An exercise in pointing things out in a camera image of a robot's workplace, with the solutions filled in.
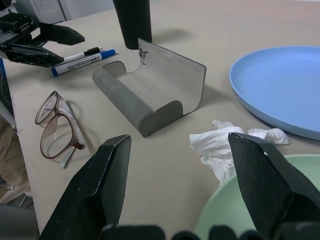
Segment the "large crumpled white tissue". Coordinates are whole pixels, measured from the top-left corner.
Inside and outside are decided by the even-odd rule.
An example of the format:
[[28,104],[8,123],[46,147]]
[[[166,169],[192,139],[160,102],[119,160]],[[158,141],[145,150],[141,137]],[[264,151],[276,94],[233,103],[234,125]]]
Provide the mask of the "large crumpled white tissue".
[[216,129],[189,135],[191,148],[201,155],[200,161],[215,174],[219,184],[224,184],[235,173],[229,133],[243,133],[243,129],[230,122],[214,120]]

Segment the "brown translucent eyeglasses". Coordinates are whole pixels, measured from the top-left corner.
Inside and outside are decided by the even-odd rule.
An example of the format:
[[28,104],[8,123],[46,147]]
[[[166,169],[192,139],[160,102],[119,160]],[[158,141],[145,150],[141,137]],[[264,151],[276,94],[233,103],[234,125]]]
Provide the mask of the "brown translucent eyeglasses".
[[63,169],[68,167],[76,150],[87,147],[71,108],[57,91],[53,91],[43,102],[34,122],[43,128],[40,138],[42,156],[52,161],[63,157],[60,160]]

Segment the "person's beige trouser leg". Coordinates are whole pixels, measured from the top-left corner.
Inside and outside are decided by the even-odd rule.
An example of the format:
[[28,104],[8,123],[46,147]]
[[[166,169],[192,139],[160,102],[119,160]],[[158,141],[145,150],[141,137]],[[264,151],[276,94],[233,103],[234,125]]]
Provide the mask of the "person's beige trouser leg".
[[0,177],[24,193],[31,193],[18,135],[2,116],[0,116]]

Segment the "black whiteboard marker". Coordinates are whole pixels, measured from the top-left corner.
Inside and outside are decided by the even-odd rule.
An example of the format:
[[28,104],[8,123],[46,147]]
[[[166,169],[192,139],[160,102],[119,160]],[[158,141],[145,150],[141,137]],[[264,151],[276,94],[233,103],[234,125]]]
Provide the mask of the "black whiteboard marker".
[[100,46],[99,47],[94,47],[94,48],[88,49],[88,50],[86,50],[84,52],[80,52],[80,53],[77,53],[77,54],[74,54],[74,55],[71,55],[71,56],[64,57],[63,58],[63,63],[72,62],[72,61],[75,61],[75,60],[78,60],[78,59],[81,59],[81,58],[84,58],[84,57],[87,57],[87,56],[91,56],[91,55],[100,53],[102,51],[103,51],[102,47],[100,47]]

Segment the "dark grey rounded object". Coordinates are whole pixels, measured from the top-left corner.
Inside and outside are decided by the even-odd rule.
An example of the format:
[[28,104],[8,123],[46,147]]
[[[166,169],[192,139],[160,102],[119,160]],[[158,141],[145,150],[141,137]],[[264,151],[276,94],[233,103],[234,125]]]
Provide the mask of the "dark grey rounded object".
[[0,240],[37,240],[36,213],[31,208],[0,204]]

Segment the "white cabinet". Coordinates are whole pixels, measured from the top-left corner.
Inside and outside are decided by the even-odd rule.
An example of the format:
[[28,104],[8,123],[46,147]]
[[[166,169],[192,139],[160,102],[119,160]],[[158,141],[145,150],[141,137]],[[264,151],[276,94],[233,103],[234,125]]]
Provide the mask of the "white cabinet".
[[113,0],[30,0],[36,17],[44,23],[70,21],[115,8]]

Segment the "black cylindrical post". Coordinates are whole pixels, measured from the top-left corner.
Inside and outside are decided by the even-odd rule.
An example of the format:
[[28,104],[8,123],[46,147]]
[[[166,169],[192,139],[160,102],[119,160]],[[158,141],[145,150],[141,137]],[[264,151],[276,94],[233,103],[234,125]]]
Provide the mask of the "black cylindrical post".
[[125,46],[139,48],[138,39],[152,42],[150,0],[112,0]]

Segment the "green plastic plate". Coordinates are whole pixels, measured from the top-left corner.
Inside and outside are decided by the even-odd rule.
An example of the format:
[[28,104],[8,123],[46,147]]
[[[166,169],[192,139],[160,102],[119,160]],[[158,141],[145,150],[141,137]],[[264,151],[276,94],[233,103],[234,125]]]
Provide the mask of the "green plastic plate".
[[[293,154],[286,155],[285,158],[320,191],[320,154]],[[215,225],[226,225],[237,236],[256,229],[235,176],[222,184],[209,198],[201,211],[194,233],[200,240],[208,240],[210,229]]]

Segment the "blue plastic plate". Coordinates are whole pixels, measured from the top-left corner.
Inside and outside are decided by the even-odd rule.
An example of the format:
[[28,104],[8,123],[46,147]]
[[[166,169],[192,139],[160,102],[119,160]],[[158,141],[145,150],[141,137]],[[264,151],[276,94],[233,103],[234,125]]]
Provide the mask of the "blue plastic plate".
[[249,53],[232,65],[229,82],[243,106],[259,119],[320,141],[320,46]]

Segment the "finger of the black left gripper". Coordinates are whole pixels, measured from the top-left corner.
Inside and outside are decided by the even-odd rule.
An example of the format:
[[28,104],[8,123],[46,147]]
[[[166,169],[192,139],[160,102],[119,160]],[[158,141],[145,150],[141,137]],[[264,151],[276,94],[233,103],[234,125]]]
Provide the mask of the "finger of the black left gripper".
[[11,62],[43,68],[51,68],[64,61],[63,57],[40,46],[8,43],[0,45],[0,52]]
[[49,23],[40,23],[40,39],[42,42],[56,42],[58,44],[73,46],[85,41],[85,37],[74,29]]

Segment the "blue whiteboard marker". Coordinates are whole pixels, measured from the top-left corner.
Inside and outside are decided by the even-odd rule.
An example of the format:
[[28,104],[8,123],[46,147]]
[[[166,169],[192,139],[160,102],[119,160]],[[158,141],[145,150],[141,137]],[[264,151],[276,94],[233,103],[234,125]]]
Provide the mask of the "blue whiteboard marker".
[[83,58],[70,61],[70,62],[65,62],[65,63],[60,63],[54,67],[51,68],[51,73],[54,77],[57,77],[61,74],[82,68],[84,66],[90,65],[95,62],[99,62],[101,60],[107,59],[109,57],[112,57],[116,54],[115,49],[110,49],[110,50],[103,50],[102,52],[85,56]]

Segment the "white shoe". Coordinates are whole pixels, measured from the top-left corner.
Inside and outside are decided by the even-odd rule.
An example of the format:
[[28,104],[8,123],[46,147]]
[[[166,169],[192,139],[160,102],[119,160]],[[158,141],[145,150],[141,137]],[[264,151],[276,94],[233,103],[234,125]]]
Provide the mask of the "white shoe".
[[10,201],[18,198],[22,194],[32,197],[31,188],[28,183],[20,186],[0,184],[0,204],[8,204]]

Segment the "grey curved desktop stand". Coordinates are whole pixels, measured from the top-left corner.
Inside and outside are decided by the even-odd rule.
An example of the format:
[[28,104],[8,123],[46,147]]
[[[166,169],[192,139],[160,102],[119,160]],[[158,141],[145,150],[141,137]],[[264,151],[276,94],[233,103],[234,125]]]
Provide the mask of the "grey curved desktop stand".
[[138,39],[138,54],[136,70],[128,72],[117,60],[96,70],[92,79],[146,138],[198,107],[207,68],[142,39]]

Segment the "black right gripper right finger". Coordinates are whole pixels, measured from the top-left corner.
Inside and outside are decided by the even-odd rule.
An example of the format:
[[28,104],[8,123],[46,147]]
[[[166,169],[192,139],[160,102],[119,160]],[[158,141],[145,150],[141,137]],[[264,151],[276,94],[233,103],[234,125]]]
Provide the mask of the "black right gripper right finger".
[[281,152],[261,138],[228,135],[237,182],[257,232],[320,236],[320,191]]

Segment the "small crumpled white tissue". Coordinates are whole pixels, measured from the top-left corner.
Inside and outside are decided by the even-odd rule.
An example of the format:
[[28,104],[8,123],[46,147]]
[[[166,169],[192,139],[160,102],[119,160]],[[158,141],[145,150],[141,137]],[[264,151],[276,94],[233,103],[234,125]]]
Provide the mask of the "small crumpled white tissue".
[[251,128],[248,130],[248,135],[269,141],[275,145],[290,144],[288,136],[279,128],[271,128],[271,129]]

